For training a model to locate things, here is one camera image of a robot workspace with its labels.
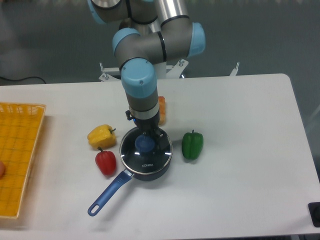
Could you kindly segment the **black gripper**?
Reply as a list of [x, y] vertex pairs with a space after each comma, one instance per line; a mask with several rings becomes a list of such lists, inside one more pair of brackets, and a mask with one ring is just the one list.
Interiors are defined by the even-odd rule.
[[125, 112], [127, 119], [133, 120], [134, 124], [142, 133], [153, 136], [160, 150], [164, 150], [168, 145], [167, 133], [159, 128], [160, 112], [158, 111], [153, 117], [140, 119], [132, 114], [130, 110]]

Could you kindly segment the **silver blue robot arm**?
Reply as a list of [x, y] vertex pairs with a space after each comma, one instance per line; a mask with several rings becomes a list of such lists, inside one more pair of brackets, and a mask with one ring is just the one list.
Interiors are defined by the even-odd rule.
[[[190, 20], [183, 0], [90, 0], [98, 22], [130, 20], [133, 27], [118, 30], [112, 39], [129, 110], [127, 118], [141, 131], [135, 145], [165, 148], [168, 137], [159, 128], [160, 104], [155, 65], [201, 54], [206, 47], [202, 25]], [[159, 30], [143, 34], [136, 26], [159, 23]]]

